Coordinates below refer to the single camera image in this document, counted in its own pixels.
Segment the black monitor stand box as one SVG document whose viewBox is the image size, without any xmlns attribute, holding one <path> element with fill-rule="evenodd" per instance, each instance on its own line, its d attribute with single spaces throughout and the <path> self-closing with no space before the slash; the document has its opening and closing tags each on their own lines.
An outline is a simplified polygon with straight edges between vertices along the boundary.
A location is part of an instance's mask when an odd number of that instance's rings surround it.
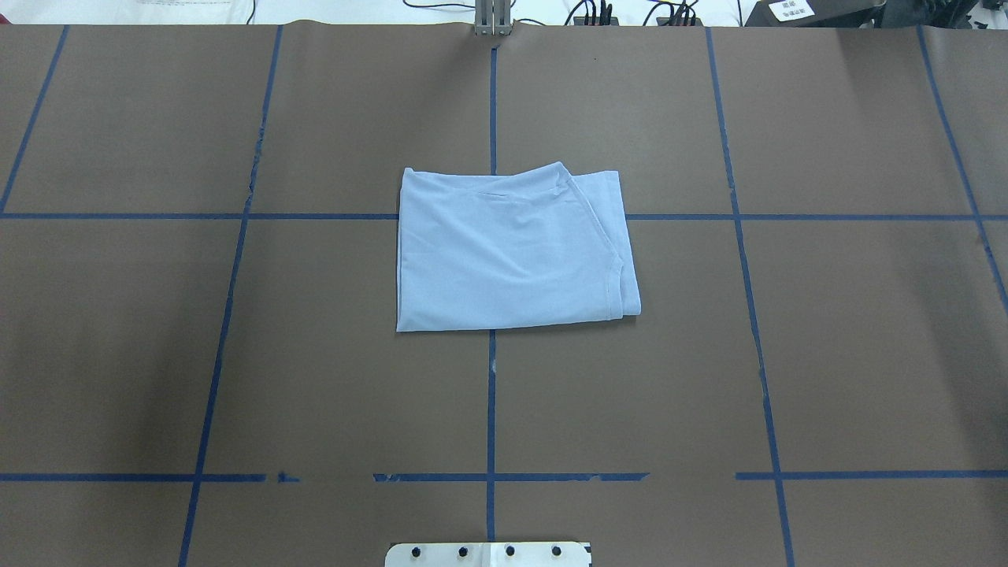
<svg viewBox="0 0 1008 567">
<path fill-rule="evenodd" d="M 871 26 L 885 1 L 758 1 L 745 28 L 864 28 Z"/>
</svg>

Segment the aluminium frame post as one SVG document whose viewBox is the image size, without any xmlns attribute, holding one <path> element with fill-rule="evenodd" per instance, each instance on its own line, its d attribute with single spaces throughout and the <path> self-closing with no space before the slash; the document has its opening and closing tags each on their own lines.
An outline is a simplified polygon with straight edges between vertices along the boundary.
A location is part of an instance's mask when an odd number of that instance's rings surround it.
<svg viewBox="0 0 1008 567">
<path fill-rule="evenodd" d="M 474 33 L 476 36 L 507 36 L 513 30 L 510 0 L 476 0 L 474 4 Z"/>
</svg>

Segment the light blue t-shirt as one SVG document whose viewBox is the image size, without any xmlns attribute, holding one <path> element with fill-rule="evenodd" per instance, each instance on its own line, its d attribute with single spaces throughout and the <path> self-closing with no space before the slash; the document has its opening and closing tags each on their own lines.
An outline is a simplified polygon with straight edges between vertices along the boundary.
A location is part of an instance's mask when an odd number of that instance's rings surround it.
<svg viewBox="0 0 1008 567">
<path fill-rule="evenodd" d="M 404 169 L 396 284 L 399 332 L 639 316 L 621 176 L 561 162 L 504 176 Z"/>
</svg>

